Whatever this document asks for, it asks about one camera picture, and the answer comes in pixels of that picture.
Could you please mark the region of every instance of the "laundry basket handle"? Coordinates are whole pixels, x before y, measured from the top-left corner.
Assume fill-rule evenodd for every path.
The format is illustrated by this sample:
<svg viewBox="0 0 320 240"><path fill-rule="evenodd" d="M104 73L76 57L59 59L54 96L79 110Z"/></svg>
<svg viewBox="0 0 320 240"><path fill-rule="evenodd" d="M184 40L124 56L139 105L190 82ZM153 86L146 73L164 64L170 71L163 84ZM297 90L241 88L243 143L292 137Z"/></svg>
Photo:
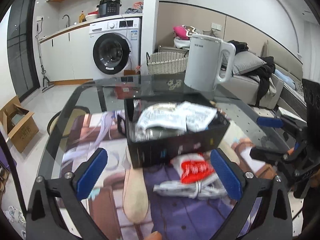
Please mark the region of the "laundry basket handle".
<svg viewBox="0 0 320 240"><path fill-rule="evenodd" d="M147 66L149 65L148 59L150 60L149 53L146 53L146 58L147 58Z"/></svg>

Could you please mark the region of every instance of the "gray pillow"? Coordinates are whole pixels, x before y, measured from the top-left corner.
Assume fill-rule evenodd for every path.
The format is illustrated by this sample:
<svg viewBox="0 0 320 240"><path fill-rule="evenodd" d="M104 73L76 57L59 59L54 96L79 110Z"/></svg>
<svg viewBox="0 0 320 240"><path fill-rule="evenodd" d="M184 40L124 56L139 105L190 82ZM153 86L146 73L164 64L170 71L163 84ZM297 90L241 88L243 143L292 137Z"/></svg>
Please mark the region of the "gray pillow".
<svg viewBox="0 0 320 240"><path fill-rule="evenodd" d="M222 64L224 66L227 65L228 58L229 58L229 55L223 54ZM255 70L265 64L266 62L258 58L256 55L248 51L243 51L243 52L239 52L235 56L235 61L232 67L232 71L234 75L242 75L252 70Z"/></svg>

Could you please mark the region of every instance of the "blue towel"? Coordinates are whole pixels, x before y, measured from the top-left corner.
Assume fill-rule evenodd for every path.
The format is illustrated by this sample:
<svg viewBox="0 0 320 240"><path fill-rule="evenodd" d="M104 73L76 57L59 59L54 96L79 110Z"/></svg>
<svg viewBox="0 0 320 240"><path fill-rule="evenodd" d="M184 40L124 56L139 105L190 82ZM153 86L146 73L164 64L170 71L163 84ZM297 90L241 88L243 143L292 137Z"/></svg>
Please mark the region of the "blue towel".
<svg viewBox="0 0 320 240"><path fill-rule="evenodd" d="M286 75L283 75L279 70L276 69L276 72L275 72L275 75L278 77L278 78L281 78L284 83L286 83L289 87L291 87L293 90L296 90L296 86L294 84L294 81L286 76Z"/></svg>

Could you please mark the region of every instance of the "pink pillow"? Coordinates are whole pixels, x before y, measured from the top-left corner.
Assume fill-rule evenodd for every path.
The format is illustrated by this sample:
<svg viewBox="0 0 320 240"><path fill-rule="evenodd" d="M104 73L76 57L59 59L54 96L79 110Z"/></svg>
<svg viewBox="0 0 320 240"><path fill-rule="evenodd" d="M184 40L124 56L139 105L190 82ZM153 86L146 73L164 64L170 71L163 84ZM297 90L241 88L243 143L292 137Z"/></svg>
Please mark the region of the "pink pillow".
<svg viewBox="0 0 320 240"><path fill-rule="evenodd" d="M176 33L176 35L182 39L182 40L185 40L185 41L188 41L190 38L187 36L187 31L186 29L180 25L180 26L175 26L173 27L173 30L174 32Z"/></svg>

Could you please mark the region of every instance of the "floor mop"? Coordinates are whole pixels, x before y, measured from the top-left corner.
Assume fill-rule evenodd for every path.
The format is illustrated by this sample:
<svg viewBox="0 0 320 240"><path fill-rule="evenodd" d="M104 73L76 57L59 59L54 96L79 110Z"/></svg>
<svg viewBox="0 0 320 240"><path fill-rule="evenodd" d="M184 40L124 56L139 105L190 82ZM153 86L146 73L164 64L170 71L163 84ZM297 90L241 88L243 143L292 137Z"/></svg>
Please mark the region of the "floor mop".
<svg viewBox="0 0 320 240"><path fill-rule="evenodd" d="M39 58L40 58L40 64L41 64L41 74L43 75L43 89L41 90L41 92L44 93L50 88L54 87L54 84L51 84L49 78L45 75L47 71L44 69L43 62L42 62L41 47L40 47L40 41L39 41L39 24L37 24L37 40L38 40L38 50L39 50Z"/></svg>

